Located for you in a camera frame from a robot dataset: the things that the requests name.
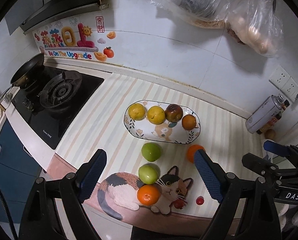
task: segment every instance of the clear plastic bag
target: clear plastic bag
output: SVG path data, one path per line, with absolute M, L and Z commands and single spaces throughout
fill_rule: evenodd
M 282 22 L 275 15 L 276 0 L 232 0 L 227 31 L 257 53 L 275 57 L 283 46 Z
M 158 7 L 170 10 L 182 20 L 201 27 L 223 29 L 229 0 L 153 0 Z

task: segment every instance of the oval plate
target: oval plate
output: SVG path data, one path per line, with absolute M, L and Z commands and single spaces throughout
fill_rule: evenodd
M 135 103 L 142 104 L 146 109 L 146 115 L 148 109 L 152 106 L 160 106 L 163 110 L 167 108 L 168 103 L 161 103 L 156 101 L 141 100 Z M 185 130 L 181 125 L 181 120 L 172 123 L 165 120 L 162 124 L 152 124 L 148 121 L 147 117 L 140 121 L 135 121 L 130 118 L 128 114 L 128 108 L 124 116 L 124 125 L 134 137 L 160 142 L 189 144 L 192 143 L 200 134 L 200 120 L 199 117 L 188 107 L 181 106 L 183 110 L 183 116 L 192 114 L 196 118 L 196 128 L 191 131 Z

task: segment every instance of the bottle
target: bottle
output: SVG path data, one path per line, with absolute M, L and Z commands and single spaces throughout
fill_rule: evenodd
M 246 121 L 245 126 L 250 133 L 255 133 L 258 129 L 264 126 L 282 109 L 283 98 L 271 95 L 266 101 L 251 115 Z
M 287 107 L 290 105 L 289 101 L 286 100 L 282 103 L 281 111 L 276 114 L 275 117 L 273 117 L 269 122 L 267 122 L 262 128 L 257 130 L 257 134 L 265 133 L 267 130 L 269 130 L 272 126 L 275 125 L 276 122 L 278 122 L 282 118 L 282 113 L 287 109 Z

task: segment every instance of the stove knob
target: stove knob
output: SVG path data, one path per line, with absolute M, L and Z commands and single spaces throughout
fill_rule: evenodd
M 33 111 L 33 104 L 27 98 L 25 98 L 22 103 L 25 105 L 25 107 L 27 107 L 29 111 Z

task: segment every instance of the screw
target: screw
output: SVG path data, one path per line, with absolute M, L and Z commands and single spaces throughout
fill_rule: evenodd
M 75 176 L 75 174 L 73 172 L 70 172 L 66 175 L 67 179 L 72 179 Z
M 259 181 L 260 183 L 265 183 L 265 182 L 266 182 L 266 180 L 265 180 L 264 178 L 262 178 L 262 177 L 258 177 L 258 181 Z
M 39 177 L 39 178 L 36 179 L 36 183 L 39 184 L 39 183 L 41 183 L 41 182 L 43 182 L 43 177 Z
M 228 172 L 228 173 L 227 173 L 227 177 L 228 177 L 229 179 L 234 179 L 236 176 L 235 176 L 232 172 Z

